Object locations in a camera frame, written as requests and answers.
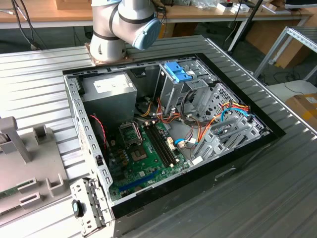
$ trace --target blue end cap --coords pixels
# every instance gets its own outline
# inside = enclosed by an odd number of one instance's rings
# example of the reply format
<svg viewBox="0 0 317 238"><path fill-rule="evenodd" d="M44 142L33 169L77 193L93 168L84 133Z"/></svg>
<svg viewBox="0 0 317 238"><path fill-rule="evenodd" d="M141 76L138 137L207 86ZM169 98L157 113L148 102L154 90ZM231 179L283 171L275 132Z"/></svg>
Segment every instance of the blue end cap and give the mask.
<svg viewBox="0 0 317 238"><path fill-rule="evenodd" d="M165 64L167 71L175 78L176 82L186 82L193 79L188 75L184 68L182 68L177 62L168 62Z"/></svg>
<svg viewBox="0 0 317 238"><path fill-rule="evenodd" d="M160 20L157 18L149 21L134 39L132 46L142 51L150 47L159 36L160 25Z"/></svg>

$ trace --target wooden desk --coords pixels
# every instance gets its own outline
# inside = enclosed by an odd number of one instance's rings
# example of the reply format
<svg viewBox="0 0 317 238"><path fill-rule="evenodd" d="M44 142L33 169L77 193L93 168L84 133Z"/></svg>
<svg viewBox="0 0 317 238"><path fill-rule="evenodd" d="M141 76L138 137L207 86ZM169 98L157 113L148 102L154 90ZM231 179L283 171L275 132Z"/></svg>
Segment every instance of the wooden desk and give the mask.
<svg viewBox="0 0 317 238"><path fill-rule="evenodd" d="M66 26L91 26L92 11L88 10L57 10L54 0L24 0L28 9L33 27L66 27ZM0 8L12 8L10 0L0 0ZM235 14L231 12L220 12L217 8L210 10L201 10L194 6L167 6L167 21L168 23L181 22L216 22L216 21L233 21ZM250 12L240 13L237 21L242 21L240 28L234 41L240 35ZM276 15L268 11L258 12L254 21L268 20L292 20L300 19L299 25L302 26L312 14L306 10L301 13L295 12L292 15ZM28 27L28 24L21 17L22 27ZM18 28L15 16L0 12L0 29L3 28Z"/></svg>

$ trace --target ram slot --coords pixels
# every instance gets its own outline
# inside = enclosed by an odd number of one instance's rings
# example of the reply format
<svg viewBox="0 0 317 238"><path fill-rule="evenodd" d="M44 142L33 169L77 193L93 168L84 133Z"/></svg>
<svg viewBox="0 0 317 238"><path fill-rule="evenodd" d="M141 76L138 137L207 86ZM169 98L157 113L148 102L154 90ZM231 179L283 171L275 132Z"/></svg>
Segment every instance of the ram slot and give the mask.
<svg viewBox="0 0 317 238"><path fill-rule="evenodd" d="M150 126L145 129L146 134L150 138L155 151L158 153L160 159L162 160L165 167L170 166L170 164L176 164L173 154L169 150L168 146L162 140L161 135L156 130L154 126Z"/></svg>

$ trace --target blue drive bay latch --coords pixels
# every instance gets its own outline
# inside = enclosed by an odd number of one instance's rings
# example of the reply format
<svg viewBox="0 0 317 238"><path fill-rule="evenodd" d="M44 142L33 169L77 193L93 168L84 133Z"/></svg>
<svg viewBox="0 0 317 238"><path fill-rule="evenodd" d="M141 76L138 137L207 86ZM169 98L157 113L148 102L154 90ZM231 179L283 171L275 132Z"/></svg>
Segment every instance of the blue drive bay latch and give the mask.
<svg viewBox="0 0 317 238"><path fill-rule="evenodd" d="M181 67L177 62L168 62L164 66L178 83L190 81L193 79L193 77L188 75L185 72L184 68Z"/></svg>

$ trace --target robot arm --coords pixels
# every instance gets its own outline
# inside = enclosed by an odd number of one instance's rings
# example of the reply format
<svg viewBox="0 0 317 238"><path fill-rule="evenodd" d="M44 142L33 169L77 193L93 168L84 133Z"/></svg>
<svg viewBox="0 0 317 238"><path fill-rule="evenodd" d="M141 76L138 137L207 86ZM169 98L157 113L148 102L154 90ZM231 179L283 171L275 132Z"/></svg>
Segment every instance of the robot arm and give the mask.
<svg viewBox="0 0 317 238"><path fill-rule="evenodd" d="M125 43L139 50L150 47L159 35L160 21L150 0L93 0L94 35L91 55L115 62L125 57Z"/></svg>

